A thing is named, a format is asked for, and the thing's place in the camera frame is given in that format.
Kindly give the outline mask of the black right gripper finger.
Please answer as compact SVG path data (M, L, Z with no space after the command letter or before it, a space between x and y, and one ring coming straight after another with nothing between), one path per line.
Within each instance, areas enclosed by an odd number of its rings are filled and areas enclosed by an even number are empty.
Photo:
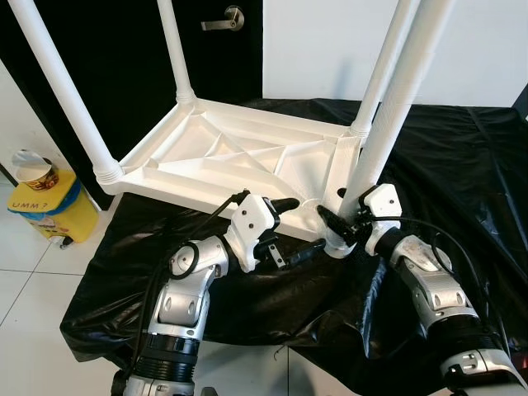
M318 215L321 216L324 225L327 226L333 234L336 234L343 244L353 244L353 225L341 218L338 214L334 214L325 206L318 206L317 212Z

